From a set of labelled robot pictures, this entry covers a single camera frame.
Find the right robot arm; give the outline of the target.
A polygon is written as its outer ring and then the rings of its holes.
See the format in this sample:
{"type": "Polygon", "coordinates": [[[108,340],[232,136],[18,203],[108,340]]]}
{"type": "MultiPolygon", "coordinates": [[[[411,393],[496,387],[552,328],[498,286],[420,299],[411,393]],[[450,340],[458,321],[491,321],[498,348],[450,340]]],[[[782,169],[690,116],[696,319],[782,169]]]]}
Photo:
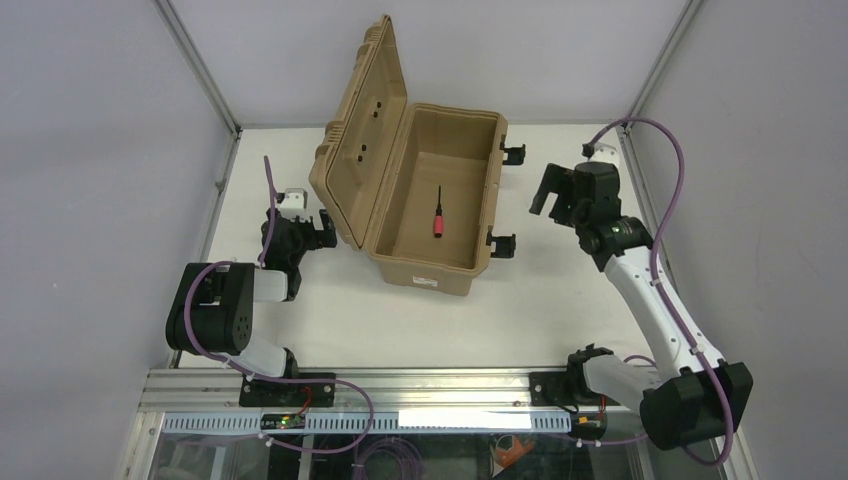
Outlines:
{"type": "Polygon", "coordinates": [[[577,406],[610,399],[635,412],[660,450],[687,448],[737,432],[753,389],[742,362],[730,363],[706,338],[661,269],[657,243],[642,221],[622,212],[616,165],[588,160],[546,165],[530,213],[555,198],[549,218],[572,228],[581,250],[614,286],[651,350],[637,367],[594,344],[554,373],[530,377],[533,404],[577,406]]]}

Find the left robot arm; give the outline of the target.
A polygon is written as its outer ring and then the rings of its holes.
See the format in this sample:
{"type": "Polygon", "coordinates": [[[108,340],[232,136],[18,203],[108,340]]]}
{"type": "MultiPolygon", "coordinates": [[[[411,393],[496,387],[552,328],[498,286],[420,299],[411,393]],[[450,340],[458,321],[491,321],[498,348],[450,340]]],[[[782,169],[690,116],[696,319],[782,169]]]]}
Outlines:
{"type": "Polygon", "coordinates": [[[170,308],[165,338],[173,350],[220,361],[251,378],[300,377],[294,354],[253,332],[254,305],[293,301],[302,284],[300,264],[310,251],[337,246],[325,209],[312,217],[277,212],[261,226],[270,243],[263,264],[221,261],[186,265],[170,308]]]}

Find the red handled screwdriver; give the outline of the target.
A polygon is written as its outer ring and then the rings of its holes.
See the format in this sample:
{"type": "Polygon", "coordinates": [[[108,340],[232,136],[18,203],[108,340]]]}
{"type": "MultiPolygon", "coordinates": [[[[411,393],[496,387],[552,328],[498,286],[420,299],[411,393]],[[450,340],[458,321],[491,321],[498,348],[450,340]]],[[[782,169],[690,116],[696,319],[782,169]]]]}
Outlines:
{"type": "Polygon", "coordinates": [[[433,235],[435,238],[441,238],[444,234],[444,218],[443,218],[443,209],[442,209],[442,187],[438,186],[437,190],[437,203],[435,208],[435,215],[433,221],[433,235]]]}

